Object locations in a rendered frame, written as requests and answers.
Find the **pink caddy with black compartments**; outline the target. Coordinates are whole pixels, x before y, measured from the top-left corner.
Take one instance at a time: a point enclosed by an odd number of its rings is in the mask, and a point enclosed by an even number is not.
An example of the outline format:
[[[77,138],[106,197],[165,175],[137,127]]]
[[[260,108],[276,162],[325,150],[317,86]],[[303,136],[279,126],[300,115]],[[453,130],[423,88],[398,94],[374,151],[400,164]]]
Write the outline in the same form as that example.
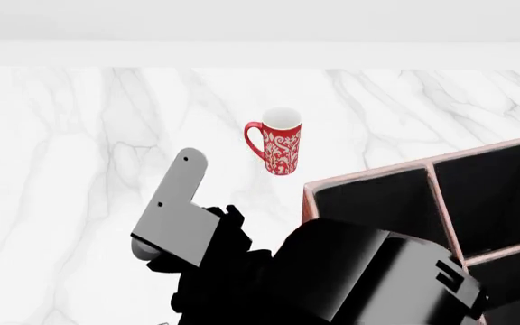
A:
[[[520,325],[520,138],[306,183],[302,220],[439,243],[483,283],[487,325]]]

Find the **red patterned mug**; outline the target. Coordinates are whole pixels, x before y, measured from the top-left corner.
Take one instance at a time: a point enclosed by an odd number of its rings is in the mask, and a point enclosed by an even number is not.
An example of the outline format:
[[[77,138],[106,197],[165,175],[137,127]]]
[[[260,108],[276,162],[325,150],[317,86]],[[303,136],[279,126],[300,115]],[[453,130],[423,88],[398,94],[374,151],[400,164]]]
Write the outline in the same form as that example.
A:
[[[258,129],[261,133],[262,150],[250,140],[250,129]],[[248,147],[264,162],[268,172],[278,176],[295,172],[301,133],[301,115],[289,107],[270,108],[263,113],[262,121],[249,122],[244,128],[244,138]]]

